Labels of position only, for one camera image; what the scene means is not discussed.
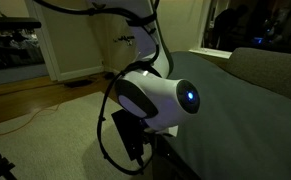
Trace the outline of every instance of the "window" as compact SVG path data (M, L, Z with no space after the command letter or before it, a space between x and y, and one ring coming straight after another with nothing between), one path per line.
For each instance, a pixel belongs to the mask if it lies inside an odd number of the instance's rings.
M291 0L211 0L201 47L291 53Z

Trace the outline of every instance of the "gray couch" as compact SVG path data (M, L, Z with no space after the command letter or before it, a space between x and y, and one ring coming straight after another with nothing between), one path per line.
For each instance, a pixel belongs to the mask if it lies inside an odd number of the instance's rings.
M154 179L291 179L291 55L239 48L225 71L188 52L172 57L169 78L191 81L201 105L160 143Z

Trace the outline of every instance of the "glowing blue led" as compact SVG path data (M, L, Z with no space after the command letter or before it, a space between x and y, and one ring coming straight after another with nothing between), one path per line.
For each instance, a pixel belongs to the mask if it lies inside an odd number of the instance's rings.
M194 94L189 92L189 93L187 93L187 97L188 97L189 100L193 100L194 99Z

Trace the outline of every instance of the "couch armrest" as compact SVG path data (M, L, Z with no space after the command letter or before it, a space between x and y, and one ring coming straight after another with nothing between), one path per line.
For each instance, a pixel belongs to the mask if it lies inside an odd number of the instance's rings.
M291 54L237 48L226 71L291 99Z

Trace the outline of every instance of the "beige carpet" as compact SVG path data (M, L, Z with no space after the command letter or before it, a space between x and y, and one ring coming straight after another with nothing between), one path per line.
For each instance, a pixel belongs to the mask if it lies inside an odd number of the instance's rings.
M151 167L145 175L127 176L116 170L99 149L96 138L98 114L103 98L98 92L59 106L56 112L44 111L26 127L0 137L0 153L16 167L12 173L22 179L113 179L150 180ZM126 168L136 169L119 137L111 113L121 109L108 99L103 123L103 143L109 155ZM28 114L0 124L0 133L26 123ZM146 146L144 160L150 156Z

